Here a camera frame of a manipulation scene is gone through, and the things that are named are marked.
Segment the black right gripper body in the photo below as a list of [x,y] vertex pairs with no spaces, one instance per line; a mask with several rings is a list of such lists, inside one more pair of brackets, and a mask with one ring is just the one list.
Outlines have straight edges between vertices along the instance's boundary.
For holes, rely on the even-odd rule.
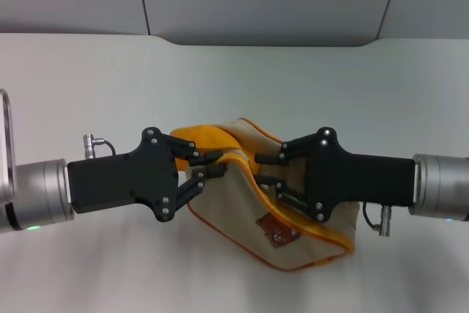
[[413,203],[415,162],[407,158],[359,155],[339,144],[335,130],[308,136],[304,191],[307,214],[326,222],[343,202],[409,207]]

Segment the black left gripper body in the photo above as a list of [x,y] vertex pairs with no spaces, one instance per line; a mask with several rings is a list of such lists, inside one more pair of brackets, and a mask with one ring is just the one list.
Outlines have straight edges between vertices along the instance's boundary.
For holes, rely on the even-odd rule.
[[162,134],[147,128],[131,152],[68,163],[74,211],[83,214],[140,204],[157,220],[172,220],[178,171]]

